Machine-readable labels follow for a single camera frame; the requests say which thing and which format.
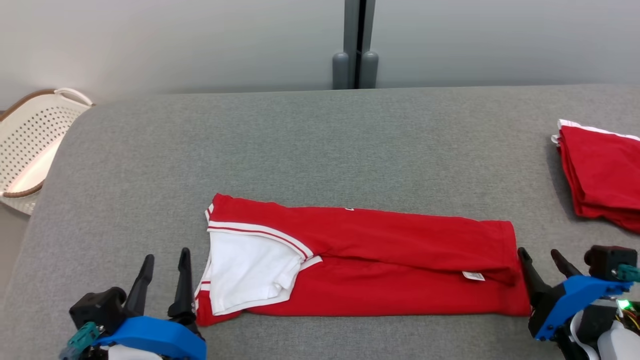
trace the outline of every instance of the clothing label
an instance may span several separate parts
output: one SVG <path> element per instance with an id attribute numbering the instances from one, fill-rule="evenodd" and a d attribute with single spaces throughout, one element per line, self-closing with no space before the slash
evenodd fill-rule
<path id="1" fill-rule="evenodd" d="M 463 271 L 462 275 L 464 275 L 467 279 L 484 281 L 484 276 L 482 276 L 482 274 L 480 274 L 479 272 L 466 272 L 466 271 Z"/>

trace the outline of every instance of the red fabric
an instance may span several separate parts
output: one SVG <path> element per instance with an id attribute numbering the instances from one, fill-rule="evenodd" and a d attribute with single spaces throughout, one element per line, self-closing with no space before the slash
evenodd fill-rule
<path id="1" fill-rule="evenodd" d="M 640 141 L 562 126 L 559 144 L 576 215 L 640 233 Z"/>
<path id="2" fill-rule="evenodd" d="M 500 313 L 529 303 L 506 221 L 367 209 L 286 208 L 216 195 L 213 222 L 257 224 L 299 240 L 322 263 L 302 270 L 288 301 L 247 311 L 281 316 Z M 479 272 L 486 281 L 463 276 Z M 199 299 L 206 302 L 208 296 Z M 198 324 L 227 320 L 198 314 Z M 238 313 L 225 316 L 233 317 Z"/>

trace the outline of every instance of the white stripe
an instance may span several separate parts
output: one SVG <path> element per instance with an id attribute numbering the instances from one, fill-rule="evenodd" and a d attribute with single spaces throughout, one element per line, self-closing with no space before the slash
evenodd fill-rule
<path id="1" fill-rule="evenodd" d="M 320 256 L 314 256 L 300 265 L 300 271 L 318 263 L 322 263 L 322 258 Z"/>
<path id="2" fill-rule="evenodd" d="M 211 217 L 211 213 L 213 212 L 213 203 L 209 205 L 209 207 L 204 211 L 204 217 L 209 221 L 209 217 Z"/>
<path id="3" fill-rule="evenodd" d="M 300 242 L 298 239 L 293 238 L 292 236 L 289 236 L 289 235 L 287 235 L 287 234 L 285 234 L 285 233 L 283 233 L 281 231 L 278 231 L 276 229 L 272 229 L 272 228 L 267 227 L 267 226 L 255 225 L 255 224 L 244 224 L 244 223 L 241 223 L 241 222 L 218 222 L 218 221 L 209 221 L 209 226 L 229 227 L 231 229 L 240 230 L 240 231 L 234 231 L 234 230 L 226 230 L 226 229 L 207 229 L 207 231 L 209 231 L 209 232 L 220 231 L 220 232 L 223 232 L 223 233 L 232 233 L 232 234 L 239 234 L 240 233 L 240 234 L 249 234 L 249 235 L 251 235 L 251 233 L 242 232 L 242 230 L 261 231 L 260 236 L 268 237 L 269 239 L 279 241 L 279 242 L 289 246 L 290 248 L 295 250 L 298 254 L 302 255 L 302 257 L 305 258 L 305 259 L 311 258 L 314 255 L 314 253 L 311 251 L 311 249 L 309 249 L 305 244 Z M 281 238 L 286 239 L 290 243 L 287 243 L 286 241 L 283 241 Z M 303 251 L 303 253 L 301 253 L 298 249 L 296 249 L 296 247 L 292 246 L 291 244 L 295 244 L 300 250 Z"/>
<path id="4" fill-rule="evenodd" d="M 612 133 L 610 131 L 599 129 L 597 127 L 582 126 L 582 125 L 578 124 L 577 122 L 573 122 L 573 121 L 569 121 L 569 120 L 563 120 L 563 119 L 558 120 L 558 129 L 561 129 L 563 126 L 579 127 L 581 129 L 584 129 L 584 130 L 587 130 L 587 131 L 593 131 L 593 132 L 601 133 L 601 134 L 616 135 L 616 136 L 620 136 L 621 138 L 628 138 L 628 139 L 632 139 L 632 140 L 640 142 L 640 138 L 637 137 L 637 136 Z"/>

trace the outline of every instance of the cable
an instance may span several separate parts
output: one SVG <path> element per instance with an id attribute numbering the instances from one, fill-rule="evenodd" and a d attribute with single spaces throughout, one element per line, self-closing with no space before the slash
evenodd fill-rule
<path id="1" fill-rule="evenodd" d="M 634 325 L 636 326 L 636 329 L 640 330 L 640 326 L 638 326 L 638 322 L 635 319 L 636 316 L 631 311 L 626 309 L 623 310 L 623 312 L 628 315 L 627 317 L 629 318 L 629 320 L 631 320 L 634 323 Z"/>

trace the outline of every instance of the teal connector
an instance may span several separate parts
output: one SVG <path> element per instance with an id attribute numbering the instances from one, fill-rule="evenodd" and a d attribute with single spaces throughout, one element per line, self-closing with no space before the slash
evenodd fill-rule
<path id="1" fill-rule="evenodd" d="M 622 281 L 640 282 L 640 270 L 635 266 L 620 264 L 616 277 Z"/>
<path id="2" fill-rule="evenodd" d="M 84 324 L 78 332 L 73 335 L 58 356 L 60 360 L 78 360 L 82 352 L 100 336 L 100 330 L 95 322 Z"/>

